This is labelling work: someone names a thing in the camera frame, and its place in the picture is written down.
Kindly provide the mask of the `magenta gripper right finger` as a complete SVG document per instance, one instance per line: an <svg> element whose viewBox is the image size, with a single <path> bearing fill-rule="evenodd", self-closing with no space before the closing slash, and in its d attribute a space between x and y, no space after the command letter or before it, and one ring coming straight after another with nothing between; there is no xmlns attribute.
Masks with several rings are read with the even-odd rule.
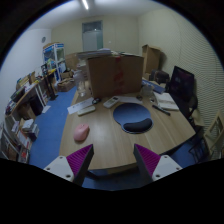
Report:
<svg viewBox="0 0 224 224"><path fill-rule="evenodd" d="M133 154L146 183L155 182L182 169L170 156L160 156L139 144L134 145Z"/></svg>

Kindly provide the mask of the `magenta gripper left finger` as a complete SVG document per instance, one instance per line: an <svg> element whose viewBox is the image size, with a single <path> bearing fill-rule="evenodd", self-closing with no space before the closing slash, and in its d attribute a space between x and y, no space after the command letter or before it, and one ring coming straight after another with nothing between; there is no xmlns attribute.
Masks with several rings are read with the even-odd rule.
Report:
<svg viewBox="0 0 224 224"><path fill-rule="evenodd" d="M85 146L69 156L58 156L44 170L81 186L94 155L93 145Z"/></svg>

